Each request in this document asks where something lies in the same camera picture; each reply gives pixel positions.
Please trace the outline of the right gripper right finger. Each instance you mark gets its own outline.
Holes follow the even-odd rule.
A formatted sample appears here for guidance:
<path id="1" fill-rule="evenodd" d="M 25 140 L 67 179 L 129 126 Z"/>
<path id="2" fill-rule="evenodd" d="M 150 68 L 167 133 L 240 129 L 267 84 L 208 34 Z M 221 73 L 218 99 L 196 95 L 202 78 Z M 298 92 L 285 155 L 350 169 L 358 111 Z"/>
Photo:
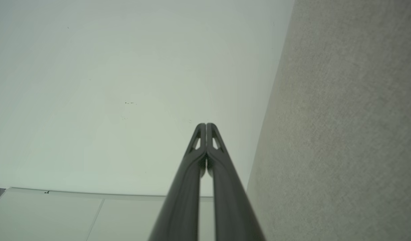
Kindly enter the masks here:
<path id="1" fill-rule="evenodd" d="M 207 124 L 207 160 L 207 170 L 213 178 L 216 240 L 264 241 L 265 235 L 213 123 Z"/>

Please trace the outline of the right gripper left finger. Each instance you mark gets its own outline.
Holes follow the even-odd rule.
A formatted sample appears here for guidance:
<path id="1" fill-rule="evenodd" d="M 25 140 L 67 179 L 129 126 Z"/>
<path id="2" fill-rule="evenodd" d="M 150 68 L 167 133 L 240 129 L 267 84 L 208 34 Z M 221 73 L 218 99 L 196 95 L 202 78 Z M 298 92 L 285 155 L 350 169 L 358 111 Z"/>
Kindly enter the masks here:
<path id="1" fill-rule="evenodd" d="M 150 241 L 199 238 L 200 179 L 206 168 L 206 125 L 196 126 L 152 229 Z"/>

